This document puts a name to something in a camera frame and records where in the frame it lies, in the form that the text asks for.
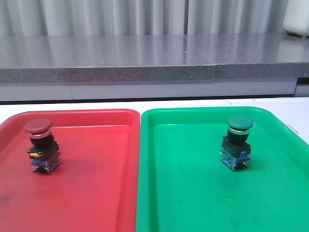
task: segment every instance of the gray countertop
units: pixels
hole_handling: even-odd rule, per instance
[[[290,92],[308,64],[309,39],[287,34],[0,37],[0,87],[270,81]]]

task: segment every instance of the green push button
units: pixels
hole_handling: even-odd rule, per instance
[[[251,118],[243,115],[233,115],[226,119],[226,123],[229,127],[240,129],[240,130],[247,130],[253,127],[253,121]]]

